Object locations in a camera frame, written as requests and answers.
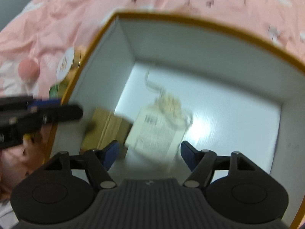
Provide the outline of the gold rectangular box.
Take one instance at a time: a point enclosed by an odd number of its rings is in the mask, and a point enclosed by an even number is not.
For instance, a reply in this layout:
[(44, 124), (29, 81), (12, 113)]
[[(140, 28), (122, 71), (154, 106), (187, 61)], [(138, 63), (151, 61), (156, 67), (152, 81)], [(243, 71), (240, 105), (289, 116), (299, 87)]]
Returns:
[(116, 140), (119, 143), (119, 158), (127, 153), (125, 141), (132, 128), (132, 123), (115, 115), (113, 112), (97, 107), (88, 123), (80, 154), (90, 149), (104, 149)]

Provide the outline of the pink sponge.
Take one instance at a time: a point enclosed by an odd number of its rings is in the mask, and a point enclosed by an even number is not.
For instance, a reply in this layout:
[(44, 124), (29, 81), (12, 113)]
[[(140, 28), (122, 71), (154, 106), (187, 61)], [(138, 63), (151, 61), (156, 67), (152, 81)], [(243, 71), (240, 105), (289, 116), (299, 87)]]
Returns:
[(40, 76), (41, 66), (37, 58), (27, 57), (18, 65), (18, 75), (22, 83), (30, 88), (33, 87)]

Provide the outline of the beige box with drawstring pouch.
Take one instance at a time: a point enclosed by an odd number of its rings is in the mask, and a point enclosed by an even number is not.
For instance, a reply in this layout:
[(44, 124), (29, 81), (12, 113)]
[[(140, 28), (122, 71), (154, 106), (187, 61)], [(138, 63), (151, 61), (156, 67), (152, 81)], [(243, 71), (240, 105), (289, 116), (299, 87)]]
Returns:
[(179, 98), (148, 77), (146, 72), (146, 88), (159, 96), (140, 110), (125, 145), (151, 162), (166, 165), (173, 161), (184, 134), (192, 126), (193, 114), (182, 108)]

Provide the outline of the white round compact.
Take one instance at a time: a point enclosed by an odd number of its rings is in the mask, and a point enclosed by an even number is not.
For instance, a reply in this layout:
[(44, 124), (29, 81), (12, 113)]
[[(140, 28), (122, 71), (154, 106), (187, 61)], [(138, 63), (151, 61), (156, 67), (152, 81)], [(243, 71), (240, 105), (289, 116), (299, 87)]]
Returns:
[(58, 62), (56, 80), (58, 82), (63, 81), (71, 70), (80, 67), (82, 56), (83, 53), (81, 50), (69, 47)]

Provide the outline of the yellow white bottle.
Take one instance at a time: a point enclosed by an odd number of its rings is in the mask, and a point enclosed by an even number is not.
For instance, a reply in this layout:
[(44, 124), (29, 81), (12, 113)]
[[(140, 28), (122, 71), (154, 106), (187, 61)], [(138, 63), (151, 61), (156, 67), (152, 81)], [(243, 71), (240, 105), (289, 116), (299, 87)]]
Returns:
[(30, 133), (30, 134), (24, 134), (23, 135), (23, 139), (26, 141), (35, 141), (35, 134), (34, 133)]

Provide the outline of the orange cardboard box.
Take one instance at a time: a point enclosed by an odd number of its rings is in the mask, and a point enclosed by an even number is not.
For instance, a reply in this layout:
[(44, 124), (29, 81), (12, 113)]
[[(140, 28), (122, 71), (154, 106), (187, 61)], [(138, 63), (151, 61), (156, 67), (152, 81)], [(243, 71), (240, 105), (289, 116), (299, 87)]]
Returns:
[(221, 23), (117, 12), (94, 33), (63, 97), (83, 107), (83, 119), (53, 128), (50, 154), (77, 154), (98, 106), (135, 120), (157, 97), (146, 80), (192, 114), (185, 140), (220, 155), (242, 152), (283, 185), (283, 221), (296, 221), (304, 197), (303, 61)]

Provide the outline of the pink patterned duvet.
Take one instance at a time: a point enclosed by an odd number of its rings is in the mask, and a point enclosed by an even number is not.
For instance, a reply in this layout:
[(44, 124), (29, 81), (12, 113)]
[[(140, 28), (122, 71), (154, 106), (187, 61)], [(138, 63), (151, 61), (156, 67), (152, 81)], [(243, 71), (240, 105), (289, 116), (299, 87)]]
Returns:
[[(57, 83), (64, 85), (66, 92), (94, 33), (117, 12), (170, 14), (221, 23), (252, 33), (304, 62), (304, 0), (32, 0), (1, 31), (1, 95), (47, 99), (49, 89)], [(57, 65), (69, 47), (82, 51), (81, 64), (58, 82)], [(41, 66), (38, 81), (30, 88), (18, 75), (18, 65), (27, 57), (37, 58)], [(50, 135), (58, 126), (42, 130), (43, 149), (34, 150), (40, 160), (51, 155)], [(126, 148), (125, 157), (117, 159), (110, 169), (117, 182), (168, 177), (183, 182), (189, 174), (180, 145), (173, 161), (166, 165)]]

